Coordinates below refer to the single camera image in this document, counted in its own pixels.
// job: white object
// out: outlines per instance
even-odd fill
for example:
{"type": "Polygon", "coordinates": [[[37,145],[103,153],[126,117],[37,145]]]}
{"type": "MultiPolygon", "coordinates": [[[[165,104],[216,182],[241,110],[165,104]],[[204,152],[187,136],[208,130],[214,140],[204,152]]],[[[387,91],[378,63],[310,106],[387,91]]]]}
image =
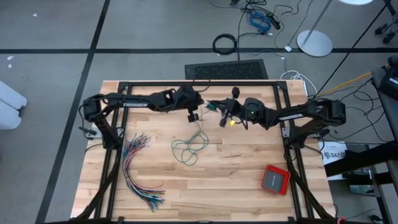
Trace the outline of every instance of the white object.
{"type": "Polygon", "coordinates": [[[289,47],[288,45],[286,45],[286,46],[285,46],[285,50],[287,50],[288,52],[291,52],[291,51],[292,51],[292,48],[289,47]]]}
{"type": "Polygon", "coordinates": [[[0,130],[15,129],[21,123],[19,112],[0,101],[0,130]]]}
{"type": "MultiPolygon", "coordinates": [[[[373,0],[339,0],[339,2],[354,6],[368,4],[372,1],[373,0]]],[[[300,47],[300,49],[308,55],[314,57],[323,57],[330,54],[331,50],[333,49],[333,44],[331,43],[330,38],[326,34],[315,30],[331,2],[332,0],[328,1],[312,28],[310,30],[301,32],[297,37],[298,47],[300,47]]]]}
{"type": "Polygon", "coordinates": [[[284,73],[280,76],[280,79],[283,79],[283,77],[284,77],[286,74],[292,73],[292,72],[294,72],[295,75],[292,76],[290,79],[291,79],[291,80],[303,80],[303,82],[304,82],[304,87],[305,87],[305,92],[306,92],[306,93],[307,93],[307,86],[306,86],[306,84],[305,84],[305,81],[308,81],[308,82],[311,84],[312,88],[315,90],[315,94],[318,94],[318,90],[317,90],[317,88],[315,88],[315,85],[311,82],[311,80],[310,80],[309,78],[307,78],[305,75],[300,74],[298,71],[290,70],[290,71],[284,72],[284,73]]]}
{"type": "MultiPolygon", "coordinates": [[[[321,149],[323,146],[323,142],[319,142],[319,148],[321,149]]],[[[325,147],[322,150],[323,154],[323,165],[329,164],[331,162],[335,162],[339,159],[342,159],[346,156],[347,147],[344,142],[331,142],[325,141],[325,147]]],[[[338,174],[332,177],[328,177],[328,180],[343,180],[343,175],[338,174]]]]}
{"type": "Polygon", "coordinates": [[[19,110],[21,107],[26,106],[27,99],[7,86],[5,83],[0,81],[0,101],[8,104],[15,110],[19,110]]]}

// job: floor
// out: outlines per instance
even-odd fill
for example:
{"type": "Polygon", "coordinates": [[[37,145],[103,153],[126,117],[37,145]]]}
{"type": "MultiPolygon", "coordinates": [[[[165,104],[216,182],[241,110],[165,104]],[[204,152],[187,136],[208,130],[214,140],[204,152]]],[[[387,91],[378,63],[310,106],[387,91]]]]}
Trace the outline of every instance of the floor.
{"type": "MultiPolygon", "coordinates": [[[[313,2],[299,32],[311,28],[326,2],[313,2]]],[[[228,6],[227,0],[212,3],[228,6]]],[[[268,0],[266,8],[271,10],[277,3],[295,9],[297,0],[268,0]]],[[[284,9],[277,8],[275,14],[285,24],[278,47],[289,42],[309,3],[303,0],[297,15],[281,16],[284,9]]],[[[398,52],[398,38],[384,45],[374,30],[391,17],[387,9],[350,50],[383,5],[382,0],[366,6],[333,1],[317,27],[333,41],[332,54],[315,58],[299,53],[293,39],[293,51],[279,53],[287,59],[287,69],[306,75],[319,89],[346,53],[352,52],[326,85],[327,90],[386,64],[388,57],[398,52]]],[[[398,9],[397,1],[392,5],[398,9]]],[[[81,120],[76,116],[81,100],[98,93],[103,80],[181,80],[185,64],[236,60],[236,54],[211,53],[211,43],[222,33],[236,35],[240,16],[236,9],[213,7],[206,0],[0,0],[0,80],[28,99],[21,125],[0,131],[0,222],[36,221],[53,166],[59,166],[60,172],[52,197],[44,200],[49,206],[45,221],[70,218],[86,147],[78,130],[81,120]]],[[[242,22],[241,33],[255,31],[242,22]]],[[[278,31],[272,32],[273,36],[242,38],[241,47],[277,50],[274,39],[278,31]]],[[[220,42],[220,46],[229,47],[230,43],[220,42]]],[[[242,54],[241,58],[263,59],[270,79],[279,79],[284,72],[284,61],[271,53],[242,54]]],[[[370,86],[364,90],[376,96],[370,86]]],[[[371,106],[352,97],[345,103],[364,110],[371,106]]],[[[378,119],[381,113],[382,109],[372,112],[370,119],[378,119]]],[[[347,136],[367,124],[360,112],[349,110],[347,124],[336,128],[335,135],[347,136]]],[[[383,117],[376,129],[382,138],[391,140],[387,125],[383,117]]],[[[371,128],[346,141],[381,142],[371,128]]],[[[349,193],[344,182],[330,182],[330,186],[339,216],[352,217],[372,208],[376,209],[352,220],[367,222],[368,215],[379,215],[374,198],[349,193]]],[[[386,186],[386,192],[391,210],[397,210],[398,199],[391,186],[386,186]]]]}

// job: bundle of jumper wires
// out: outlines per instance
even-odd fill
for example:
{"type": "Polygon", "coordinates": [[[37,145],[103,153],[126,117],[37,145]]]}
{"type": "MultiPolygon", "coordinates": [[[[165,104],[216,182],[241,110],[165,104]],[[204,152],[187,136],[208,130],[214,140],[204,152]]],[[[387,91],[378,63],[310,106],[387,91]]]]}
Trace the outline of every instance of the bundle of jumper wires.
{"type": "Polygon", "coordinates": [[[126,143],[125,147],[122,150],[122,157],[123,157],[123,175],[126,179],[127,186],[131,190],[131,192],[135,193],[141,199],[148,203],[150,209],[154,212],[159,204],[163,203],[164,199],[160,197],[160,195],[164,194],[164,190],[160,190],[159,188],[156,189],[149,189],[143,187],[133,181],[130,176],[130,162],[132,158],[143,148],[147,146],[149,141],[149,137],[141,134],[137,137],[137,134],[134,138],[126,143]]]}

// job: green wire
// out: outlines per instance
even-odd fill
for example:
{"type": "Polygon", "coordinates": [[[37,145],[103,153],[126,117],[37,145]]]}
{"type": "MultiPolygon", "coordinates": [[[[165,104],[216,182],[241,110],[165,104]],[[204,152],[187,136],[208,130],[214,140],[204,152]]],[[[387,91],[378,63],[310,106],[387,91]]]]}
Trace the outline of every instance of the green wire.
{"type": "MultiPolygon", "coordinates": [[[[209,111],[210,110],[208,110],[204,113],[201,113],[199,118],[201,118],[203,115],[205,115],[209,111]]],[[[209,145],[209,138],[208,138],[207,134],[203,131],[203,120],[202,120],[201,126],[198,122],[195,122],[195,123],[198,125],[198,130],[188,141],[176,139],[171,143],[171,148],[172,148],[174,158],[177,161],[181,162],[182,164],[185,164],[186,166],[195,165],[198,161],[197,153],[199,153],[201,150],[206,148],[207,145],[209,145]],[[202,142],[201,147],[194,149],[194,148],[192,148],[192,145],[194,144],[193,142],[196,140],[196,138],[202,139],[203,142],[202,142]],[[180,158],[178,158],[178,156],[176,155],[176,150],[181,150],[180,158]],[[184,155],[186,153],[190,153],[190,156],[189,156],[189,158],[184,159],[184,155]]]]}

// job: metal pole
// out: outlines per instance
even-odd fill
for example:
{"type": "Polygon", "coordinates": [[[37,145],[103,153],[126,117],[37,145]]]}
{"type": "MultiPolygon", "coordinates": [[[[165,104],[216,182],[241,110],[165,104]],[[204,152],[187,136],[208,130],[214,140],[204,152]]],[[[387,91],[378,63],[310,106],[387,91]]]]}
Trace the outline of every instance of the metal pole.
{"type": "Polygon", "coordinates": [[[307,43],[308,38],[310,38],[313,30],[315,30],[316,26],[318,25],[319,21],[321,20],[322,16],[324,15],[324,13],[326,12],[326,10],[328,9],[330,3],[332,0],[329,0],[328,3],[326,4],[326,6],[323,8],[321,14],[319,15],[317,21],[315,21],[314,25],[312,26],[310,32],[308,33],[307,37],[305,38],[303,45],[305,45],[307,43]]]}

